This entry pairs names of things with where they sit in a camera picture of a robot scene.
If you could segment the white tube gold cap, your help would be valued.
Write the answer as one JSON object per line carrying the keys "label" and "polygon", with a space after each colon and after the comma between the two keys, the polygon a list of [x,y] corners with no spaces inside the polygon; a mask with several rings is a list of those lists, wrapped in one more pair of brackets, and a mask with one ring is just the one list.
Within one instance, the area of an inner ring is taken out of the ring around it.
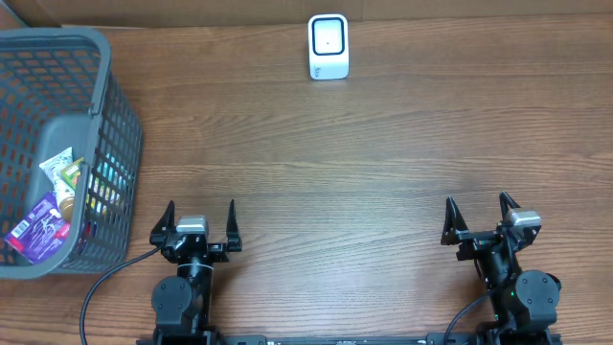
{"label": "white tube gold cap", "polygon": [[61,171],[73,163],[73,151],[69,147],[39,164],[54,186],[57,208],[62,218],[70,223],[75,204],[75,190],[61,177]]}

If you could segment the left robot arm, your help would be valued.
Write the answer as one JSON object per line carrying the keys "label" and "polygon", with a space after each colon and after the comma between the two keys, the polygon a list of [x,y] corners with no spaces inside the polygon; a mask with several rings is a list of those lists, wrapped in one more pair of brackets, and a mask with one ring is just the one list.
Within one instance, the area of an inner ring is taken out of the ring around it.
{"label": "left robot arm", "polygon": [[172,202],[151,230],[149,242],[176,265],[176,273],[162,279],[151,294],[154,344],[226,342],[210,323],[210,315],[215,265],[228,263],[232,253],[242,250],[234,201],[229,205],[225,234],[225,242],[210,242],[206,217],[176,218]]}

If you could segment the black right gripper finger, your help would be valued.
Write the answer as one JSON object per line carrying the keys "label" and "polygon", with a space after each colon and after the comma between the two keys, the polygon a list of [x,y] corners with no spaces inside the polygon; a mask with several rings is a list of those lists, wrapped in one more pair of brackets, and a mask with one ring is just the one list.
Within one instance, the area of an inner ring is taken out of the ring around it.
{"label": "black right gripper finger", "polygon": [[503,220],[512,220],[520,210],[519,204],[507,193],[501,192],[499,195],[500,210]]}
{"label": "black right gripper finger", "polygon": [[449,196],[445,201],[445,220],[441,236],[441,245],[454,245],[464,241],[468,236],[468,227],[455,199]]}

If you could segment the purple pad package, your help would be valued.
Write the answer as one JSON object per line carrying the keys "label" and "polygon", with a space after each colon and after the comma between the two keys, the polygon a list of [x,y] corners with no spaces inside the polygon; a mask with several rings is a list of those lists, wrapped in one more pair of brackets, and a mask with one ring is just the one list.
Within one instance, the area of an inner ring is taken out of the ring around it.
{"label": "purple pad package", "polygon": [[33,265],[53,256],[65,243],[70,223],[57,208],[56,196],[46,193],[5,238],[5,243]]}

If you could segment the green snack packet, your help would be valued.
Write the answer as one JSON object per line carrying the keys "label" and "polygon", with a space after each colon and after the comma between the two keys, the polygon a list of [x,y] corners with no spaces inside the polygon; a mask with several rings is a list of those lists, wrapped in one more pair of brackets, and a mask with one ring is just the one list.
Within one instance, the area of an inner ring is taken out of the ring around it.
{"label": "green snack packet", "polygon": [[79,182],[79,177],[81,175],[80,164],[82,161],[83,158],[79,158],[60,171],[61,179],[73,190],[76,190]]}

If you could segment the teal snack packet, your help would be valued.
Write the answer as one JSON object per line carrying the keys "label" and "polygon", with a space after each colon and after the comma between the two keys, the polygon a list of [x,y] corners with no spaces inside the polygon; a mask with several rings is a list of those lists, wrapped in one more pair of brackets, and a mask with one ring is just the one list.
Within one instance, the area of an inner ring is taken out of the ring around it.
{"label": "teal snack packet", "polygon": [[116,170],[117,160],[114,156],[108,153],[98,167],[97,173],[102,174],[102,178],[90,175],[88,182],[89,194],[86,202],[90,209],[97,215],[105,215],[108,208],[105,202],[120,205],[122,202],[122,193],[126,188],[126,182],[123,178],[125,168],[119,165]]}

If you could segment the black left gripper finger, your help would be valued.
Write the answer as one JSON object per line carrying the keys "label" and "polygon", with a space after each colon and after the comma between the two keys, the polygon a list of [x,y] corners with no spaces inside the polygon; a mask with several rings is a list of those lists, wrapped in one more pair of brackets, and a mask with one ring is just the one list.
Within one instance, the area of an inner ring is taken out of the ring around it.
{"label": "black left gripper finger", "polygon": [[240,252],[242,250],[242,240],[238,228],[235,201],[232,199],[229,205],[228,218],[226,222],[227,251]]}
{"label": "black left gripper finger", "polygon": [[163,246],[170,233],[175,229],[175,205],[171,200],[162,217],[157,221],[149,233],[149,243],[155,247]]}

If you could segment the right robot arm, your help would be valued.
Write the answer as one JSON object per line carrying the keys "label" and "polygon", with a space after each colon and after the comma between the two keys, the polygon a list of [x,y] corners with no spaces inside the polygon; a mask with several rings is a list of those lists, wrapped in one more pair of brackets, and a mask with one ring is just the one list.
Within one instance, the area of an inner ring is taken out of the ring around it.
{"label": "right robot arm", "polygon": [[[442,245],[456,245],[456,258],[471,261],[485,292],[460,310],[447,326],[443,344],[559,344],[552,334],[561,282],[541,270],[525,270],[516,253],[533,244],[542,227],[537,211],[521,207],[508,193],[499,195],[501,219],[495,228],[472,232],[453,197],[445,201]],[[480,323],[474,333],[454,332],[473,308],[490,301],[494,319]]]}

